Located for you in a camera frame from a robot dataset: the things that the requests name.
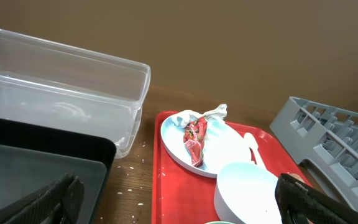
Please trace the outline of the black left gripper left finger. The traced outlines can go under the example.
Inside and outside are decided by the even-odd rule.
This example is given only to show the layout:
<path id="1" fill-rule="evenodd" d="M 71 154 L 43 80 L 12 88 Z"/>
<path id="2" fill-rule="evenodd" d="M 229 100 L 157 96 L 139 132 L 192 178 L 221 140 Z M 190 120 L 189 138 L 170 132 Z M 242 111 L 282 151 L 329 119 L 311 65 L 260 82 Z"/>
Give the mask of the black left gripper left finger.
<path id="1" fill-rule="evenodd" d="M 0 209 L 0 224 L 76 224 L 84 197 L 84 183 L 66 174 Z"/>

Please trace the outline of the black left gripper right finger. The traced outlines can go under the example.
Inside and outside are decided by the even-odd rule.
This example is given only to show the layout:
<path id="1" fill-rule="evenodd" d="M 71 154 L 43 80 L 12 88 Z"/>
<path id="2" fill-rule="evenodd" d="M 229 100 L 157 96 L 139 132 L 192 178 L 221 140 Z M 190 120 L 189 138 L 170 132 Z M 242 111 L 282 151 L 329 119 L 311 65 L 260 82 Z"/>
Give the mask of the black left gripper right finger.
<path id="1" fill-rule="evenodd" d="M 358 212 L 289 174 L 280 174 L 275 199 L 283 224 L 358 224 Z"/>

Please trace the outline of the light blue bowl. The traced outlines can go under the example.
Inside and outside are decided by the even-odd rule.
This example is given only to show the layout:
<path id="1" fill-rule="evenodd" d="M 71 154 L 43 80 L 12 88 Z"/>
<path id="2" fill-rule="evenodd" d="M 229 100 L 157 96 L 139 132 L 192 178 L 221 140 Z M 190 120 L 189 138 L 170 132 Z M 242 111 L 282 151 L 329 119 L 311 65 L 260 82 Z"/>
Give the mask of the light blue bowl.
<path id="1" fill-rule="evenodd" d="M 245 224 L 281 224 L 275 199 L 278 177 L 251 163 L 224 166 L 216 178 L 214 208 L 220 220 Z"/>

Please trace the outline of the white napkin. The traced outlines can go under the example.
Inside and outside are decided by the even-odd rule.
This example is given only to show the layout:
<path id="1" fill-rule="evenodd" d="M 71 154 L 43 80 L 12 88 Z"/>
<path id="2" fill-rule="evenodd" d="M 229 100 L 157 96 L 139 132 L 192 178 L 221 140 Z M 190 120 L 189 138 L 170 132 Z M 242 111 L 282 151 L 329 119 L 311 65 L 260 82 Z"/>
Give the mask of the white napkin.
<path id="1" fill-rule="evenodd" d="M 200 114 L 192 110 L 181 111 L 172 116 L 172 121 L 175 126 L 180 126 L 184 128 L 187 124 L 195 121 L 199 118 L 214 118 L 218 121 L 223 122 L 224 118 L 227 116 L 227 104 L 220 104 L 216 109 L 204 112 Z"/>

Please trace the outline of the red snack wrapper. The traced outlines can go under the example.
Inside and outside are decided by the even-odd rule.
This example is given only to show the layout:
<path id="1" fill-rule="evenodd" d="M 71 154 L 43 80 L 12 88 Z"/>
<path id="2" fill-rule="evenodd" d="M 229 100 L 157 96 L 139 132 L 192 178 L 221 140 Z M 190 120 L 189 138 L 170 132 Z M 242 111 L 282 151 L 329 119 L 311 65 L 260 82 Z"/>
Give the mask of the red snack wrapper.
<path id="1" fill-rule="evenodd" d="M 183 143 L 191 157 L 191 165 L 200 167 L 203 164 L 203 149 L 208 122 L 205 117 L 188 123 L 184 128 Z"/>

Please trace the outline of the brown carrot stick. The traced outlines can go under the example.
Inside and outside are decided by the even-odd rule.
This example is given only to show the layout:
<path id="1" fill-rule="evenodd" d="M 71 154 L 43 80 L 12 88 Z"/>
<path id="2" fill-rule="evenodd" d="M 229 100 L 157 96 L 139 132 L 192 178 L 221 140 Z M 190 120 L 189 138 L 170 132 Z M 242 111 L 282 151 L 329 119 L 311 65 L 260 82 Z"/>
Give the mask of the brown carrot stick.
<path id="1" fill-rule="evenodd" d="M 298 174 L 295 174 L 295 173 L 288 173 L 289 176 L 291 176 L 291 178 L 297 182 L 302 182 L 302 183 L 305 183 L 304 179 L 298 175 Z"/>

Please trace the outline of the mint green bowl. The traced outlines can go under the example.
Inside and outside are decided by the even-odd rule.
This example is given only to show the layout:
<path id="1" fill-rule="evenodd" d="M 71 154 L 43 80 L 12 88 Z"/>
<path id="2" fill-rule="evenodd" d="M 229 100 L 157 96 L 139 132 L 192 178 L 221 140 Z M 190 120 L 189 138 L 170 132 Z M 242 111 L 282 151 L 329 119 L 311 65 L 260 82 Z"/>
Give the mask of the mint green bowl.
<path id="1" fill-rule="evenodd" d="M 224 221 L 213 221 L 213 222 L 208 222 L 208 223 L 205 223 L 205 224 L 234 224 L 234 223 L 224 222 Z"/>

